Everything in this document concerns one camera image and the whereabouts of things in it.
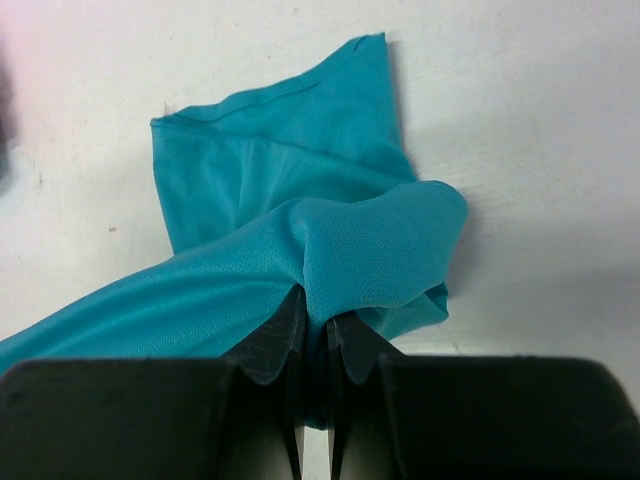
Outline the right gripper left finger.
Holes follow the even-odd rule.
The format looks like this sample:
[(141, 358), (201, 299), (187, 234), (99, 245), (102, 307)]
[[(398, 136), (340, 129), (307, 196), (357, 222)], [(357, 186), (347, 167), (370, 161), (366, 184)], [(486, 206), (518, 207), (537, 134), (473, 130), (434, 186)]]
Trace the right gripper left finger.
[(297, 479), (306, 302), (209, 359), (38, 360), (1, 379), (5, 479)]

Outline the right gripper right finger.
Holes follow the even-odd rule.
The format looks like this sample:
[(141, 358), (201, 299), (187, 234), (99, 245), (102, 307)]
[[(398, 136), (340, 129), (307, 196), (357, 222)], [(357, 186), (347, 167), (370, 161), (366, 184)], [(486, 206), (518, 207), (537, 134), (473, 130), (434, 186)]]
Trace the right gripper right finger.
[(635, 479), (639, 421), (601, 364), (401, 353), (328, 322), (335, 479)]

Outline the teal polo shirt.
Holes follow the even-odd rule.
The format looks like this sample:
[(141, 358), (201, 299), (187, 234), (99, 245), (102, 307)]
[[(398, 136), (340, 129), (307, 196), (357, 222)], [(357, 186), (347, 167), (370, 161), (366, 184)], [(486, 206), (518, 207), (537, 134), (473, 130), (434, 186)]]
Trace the teal polo shirt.
[(172, 256), (3, 340), (3, 369), (44, 358), (217, 357), (300, 286), (306, 422), (321, 429), (329, 319), (354, 311), (386, 339), (446, 319), (468, 207), (453, 187), (414, 173), (383, 34), (150, 127)]

